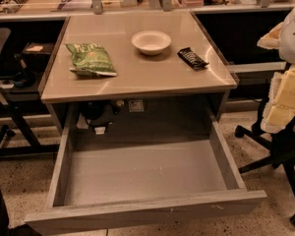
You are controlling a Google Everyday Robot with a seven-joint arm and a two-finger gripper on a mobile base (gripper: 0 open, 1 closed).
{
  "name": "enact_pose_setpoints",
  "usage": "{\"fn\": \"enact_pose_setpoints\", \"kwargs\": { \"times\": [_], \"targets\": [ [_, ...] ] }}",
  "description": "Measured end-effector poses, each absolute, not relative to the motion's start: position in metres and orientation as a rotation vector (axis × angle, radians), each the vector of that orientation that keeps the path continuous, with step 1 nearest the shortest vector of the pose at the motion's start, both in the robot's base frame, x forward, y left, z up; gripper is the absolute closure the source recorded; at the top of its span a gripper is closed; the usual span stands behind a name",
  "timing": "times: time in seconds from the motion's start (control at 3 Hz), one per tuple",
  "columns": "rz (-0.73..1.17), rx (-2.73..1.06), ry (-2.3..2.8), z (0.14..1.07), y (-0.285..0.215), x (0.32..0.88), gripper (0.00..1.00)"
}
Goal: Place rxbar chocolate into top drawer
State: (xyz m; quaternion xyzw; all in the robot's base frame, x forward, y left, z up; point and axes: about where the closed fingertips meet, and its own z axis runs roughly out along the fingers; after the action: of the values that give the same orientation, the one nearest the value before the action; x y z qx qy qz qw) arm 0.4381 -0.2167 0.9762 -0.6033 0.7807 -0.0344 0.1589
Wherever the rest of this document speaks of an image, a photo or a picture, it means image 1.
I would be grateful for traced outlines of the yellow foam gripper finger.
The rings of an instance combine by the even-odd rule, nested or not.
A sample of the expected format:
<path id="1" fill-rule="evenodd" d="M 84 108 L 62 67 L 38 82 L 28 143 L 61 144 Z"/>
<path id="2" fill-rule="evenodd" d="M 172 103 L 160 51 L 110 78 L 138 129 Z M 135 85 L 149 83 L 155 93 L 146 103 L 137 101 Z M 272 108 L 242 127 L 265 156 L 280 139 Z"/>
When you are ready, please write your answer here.
<path id="1" fill-rule="evenodd" d="M 275 72 L 271 79 L 261 128 L 277 134 L 295 117 L 295 66 L 283 74 Z"/>

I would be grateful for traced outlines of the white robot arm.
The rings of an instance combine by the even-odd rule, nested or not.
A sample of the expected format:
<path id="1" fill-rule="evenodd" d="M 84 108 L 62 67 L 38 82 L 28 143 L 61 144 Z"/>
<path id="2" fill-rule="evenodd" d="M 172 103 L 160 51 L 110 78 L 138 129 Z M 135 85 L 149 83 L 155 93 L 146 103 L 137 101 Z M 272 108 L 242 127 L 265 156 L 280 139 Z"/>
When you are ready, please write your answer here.
<path id="1" fill-rule="evenodd" d="M 277 49 L 279 57 L 291 64 L 286 72 L 274 73 L 262 114 L 261 129 L 276 134 L 295 117 L 295 7 L 282 23 L 260 38 L 257 46 Z"/>

